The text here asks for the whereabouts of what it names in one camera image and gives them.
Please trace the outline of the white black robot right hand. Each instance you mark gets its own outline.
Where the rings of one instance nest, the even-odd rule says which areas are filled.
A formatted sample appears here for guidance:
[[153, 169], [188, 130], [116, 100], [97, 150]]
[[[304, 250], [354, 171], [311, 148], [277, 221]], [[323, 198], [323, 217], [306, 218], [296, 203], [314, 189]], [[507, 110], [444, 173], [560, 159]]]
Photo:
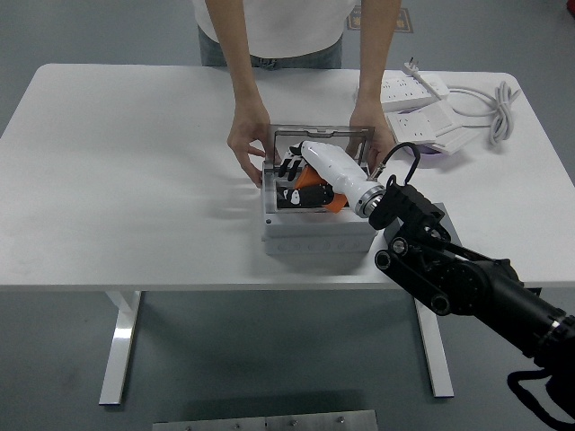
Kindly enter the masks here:
[[278, 170], [293, 186], [277, 187], [279, 208], [319, 208], [338, 213], [345, 206], [368, 217], [385, 193], [341, 147], [315, 141], [292, 145]]

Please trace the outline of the person's left hand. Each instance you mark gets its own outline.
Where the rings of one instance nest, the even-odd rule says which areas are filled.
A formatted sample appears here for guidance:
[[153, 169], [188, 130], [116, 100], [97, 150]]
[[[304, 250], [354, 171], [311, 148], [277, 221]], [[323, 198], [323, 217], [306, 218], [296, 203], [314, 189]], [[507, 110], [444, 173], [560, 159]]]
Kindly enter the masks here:
[[394, 136], [387, 124], [383, 107], [379, 101], [357, 101], [349, 124], [352, 127], [371, 127], [374, 129], [367, 166], [373, 171], [395, 147]]

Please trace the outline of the person's right hand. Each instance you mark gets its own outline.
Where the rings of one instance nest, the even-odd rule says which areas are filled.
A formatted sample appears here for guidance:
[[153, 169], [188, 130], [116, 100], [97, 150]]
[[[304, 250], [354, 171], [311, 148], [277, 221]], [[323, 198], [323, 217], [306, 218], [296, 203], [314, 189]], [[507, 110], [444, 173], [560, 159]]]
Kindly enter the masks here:
[[262, 185], [262, 171], [252, 162], [251, 156], [279, 161], [279, 153], [269, 140], [269, 128], [270, 116], [260, 101], [236, 103], [227, 144], [258, 189]]

